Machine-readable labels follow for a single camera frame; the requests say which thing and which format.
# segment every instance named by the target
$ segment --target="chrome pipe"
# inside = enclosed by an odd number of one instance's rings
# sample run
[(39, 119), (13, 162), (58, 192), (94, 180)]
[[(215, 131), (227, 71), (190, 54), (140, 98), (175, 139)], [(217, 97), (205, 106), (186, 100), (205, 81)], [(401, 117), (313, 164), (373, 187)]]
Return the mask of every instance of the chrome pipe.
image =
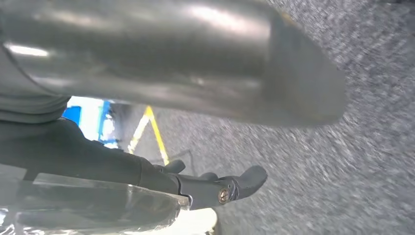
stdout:
[(50, 94), (267, 125), (344, 112), (344, 75), (285, 15), (249, 0), (4, 0), (1, 42)]

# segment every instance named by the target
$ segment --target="brass bolt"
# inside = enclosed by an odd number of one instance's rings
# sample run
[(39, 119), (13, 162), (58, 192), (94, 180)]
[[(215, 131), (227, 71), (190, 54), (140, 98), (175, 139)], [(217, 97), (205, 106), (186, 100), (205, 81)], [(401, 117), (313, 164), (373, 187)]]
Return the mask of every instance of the brass bolt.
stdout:
[(219, 191), (219, 202), (221, 204), (227, 203), (229, 200), (229, 191), (227, 188), (223, 188)]

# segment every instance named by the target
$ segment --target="blue object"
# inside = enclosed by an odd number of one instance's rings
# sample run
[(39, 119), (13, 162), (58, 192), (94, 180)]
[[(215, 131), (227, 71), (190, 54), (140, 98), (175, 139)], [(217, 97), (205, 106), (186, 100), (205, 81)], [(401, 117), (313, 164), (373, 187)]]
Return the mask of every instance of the blue object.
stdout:
[(64, 111), (62, 116), (75, 122), (76, 125), (79, 126), (79, 122), (81, 120), (81, 110), (82, 108), (80, 106), (71, 106)]
[(107, 119), (107, 113), (110, 111), (110, 102), (108, 101), (104, 101), (104, 104), (102, 105), (102, 110), (101, 110), (101, 118), (99, 120), (99, 127), (98, 127), (98, 141), (99, 142), (104, 142), (102, 140), (102, 135), (103, 135), (103, 129), (104, 129), (104, 121), (105, 119)]

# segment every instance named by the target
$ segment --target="yellow line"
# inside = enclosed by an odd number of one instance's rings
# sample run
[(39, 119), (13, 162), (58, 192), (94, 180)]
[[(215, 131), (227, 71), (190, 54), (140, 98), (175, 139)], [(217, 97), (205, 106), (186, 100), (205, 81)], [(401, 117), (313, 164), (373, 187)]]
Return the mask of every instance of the yellow line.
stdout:
[(130, 154), (134, 154), (138, 141), (140, 140), (145, 127), (147, 126), (148, 122), (151, 122), (151, 126), (153, 127), (154, 135), (156, 136), (157, 145), (159, 146), (159, 150), (161, 153), (161, 157), (163, 158), (163, 162), (165, 165), (169, 164), (169, 158), (164, 147), (163, 139), (161, 138), (159, 127), (157, 126), (156, 118), (154, 117), (153, 109), (150, 106), (147, 106), (145, 109), (144, 115), (141, 118), (140, 122), (138, 123), (138, 127), (133, 134), (133, 138), (128, 145), (128, 152)]
[(128, 152), (130, 154), (134, 154), (134, 150), (136, 149), (138, 141), (140, 140), (142, 133), (144, 132), (144, 129), (147, 126), (149, 120), (150, 119), (146, 115), (143, 115), (140, 122), (138, 123), (137, 129), (134, 132), (133, 138), (131, 139), (130, 144), (128, 145)]
[(147, 106), (147, 109), (145, 110), (144, 115), (150, 119), (154, 134), (156, 135), (157, 144), (159, 145), (161, 157), (163, 158), (164, 165), (167, 165), (169, 164), (170, 161), (169, 161), (166, 149), (164, 147), (163, 139), (161, 138), (159, 127), (157, 126), (156, 118), (154, 117), (153, 109), (150, 106)]

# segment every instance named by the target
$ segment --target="clear plastic guard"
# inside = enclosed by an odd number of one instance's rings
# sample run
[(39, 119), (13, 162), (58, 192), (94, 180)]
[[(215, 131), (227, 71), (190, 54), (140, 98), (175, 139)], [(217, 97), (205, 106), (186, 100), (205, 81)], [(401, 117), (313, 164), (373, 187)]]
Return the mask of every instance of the clear plastic guard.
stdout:
[(0, 178), (0, 235), (126, 234), (170, 226), (185, 197), (133, 185), (39, 174)]

